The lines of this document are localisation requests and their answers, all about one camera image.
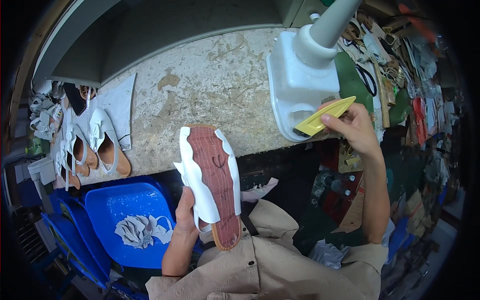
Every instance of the yellow plastic tool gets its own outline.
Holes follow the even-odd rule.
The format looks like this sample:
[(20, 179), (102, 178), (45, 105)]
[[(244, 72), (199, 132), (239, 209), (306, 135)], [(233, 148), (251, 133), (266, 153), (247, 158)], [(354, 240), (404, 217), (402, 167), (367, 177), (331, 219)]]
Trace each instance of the yellow plastic tool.
[(355, 96), (344, 98), (321, 108), (307, 119), (298, 123), (294, 127), (293, 132), (303, 137), (311, 137), (317, 134), (326, 127), (322, 120), (320, 120), (321, 115), (328, 113), (338, 118), (352, 105), (355, 99), (357, 99)]

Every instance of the wooden handle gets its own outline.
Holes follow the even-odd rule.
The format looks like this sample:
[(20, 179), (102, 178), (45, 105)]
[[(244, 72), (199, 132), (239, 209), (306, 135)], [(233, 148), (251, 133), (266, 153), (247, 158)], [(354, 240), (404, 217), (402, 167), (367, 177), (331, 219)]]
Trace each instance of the wooden handle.
[(378, 64), (374, 63), (375, 77), (377, 79), (377, 90), (380, 95), (380, 104), (382, 104), (382, 124), (385, 128), (390, 127), (390, 116), (388, 115), (388, 97), (385, 84), (382, 79), (382, 73)]

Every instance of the beige shirt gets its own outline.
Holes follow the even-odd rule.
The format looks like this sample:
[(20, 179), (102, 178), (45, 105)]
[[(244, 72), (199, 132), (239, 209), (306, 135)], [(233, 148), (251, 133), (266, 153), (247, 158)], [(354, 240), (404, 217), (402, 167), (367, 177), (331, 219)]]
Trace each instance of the beige shirt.
[[(300, 254), (292, 239), (298, 224), (275, 204), (260, 199), (250, 220), (259, 236), (245, 230), (232, 250), (208, 249), (198, 267), (183, 278), (150, 278), (145, 284), (149, 298), (378, 299), (388, 248), (352, 247), (335, 270)], [(213, 240), (208, 234), (200, 237), (204, 242)]]

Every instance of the stone countertop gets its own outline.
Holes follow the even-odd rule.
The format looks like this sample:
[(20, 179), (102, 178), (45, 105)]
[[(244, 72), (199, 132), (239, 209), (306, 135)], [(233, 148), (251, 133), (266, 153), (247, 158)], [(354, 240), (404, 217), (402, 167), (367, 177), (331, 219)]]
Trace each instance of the stone countertop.
[[(99, 93), (137, 73), (132, 150), (125, 151), (130, 176), (173, 169), (172, 162), (180, 161), (179, 129), (190, 123), (220, 128), (236, 156), (294, 145), (277, 128), (265, 60), (283, 30), (245, 30), (197, 40), (153, 56), (103, 86)], [(309, 141), (329, 137), (320, 133)], [(120, 178), (100, 168), (78, 177), (82, 185)]]

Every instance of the gray pipe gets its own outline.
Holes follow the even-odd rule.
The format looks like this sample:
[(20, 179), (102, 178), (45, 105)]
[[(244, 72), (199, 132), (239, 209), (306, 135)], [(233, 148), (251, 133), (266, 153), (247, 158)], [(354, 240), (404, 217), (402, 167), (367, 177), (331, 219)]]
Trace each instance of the gray pipe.
[(310, 27), (310, 36), (320, 46), (333, 48), (348, 26), (361, 0), (336, 0)]

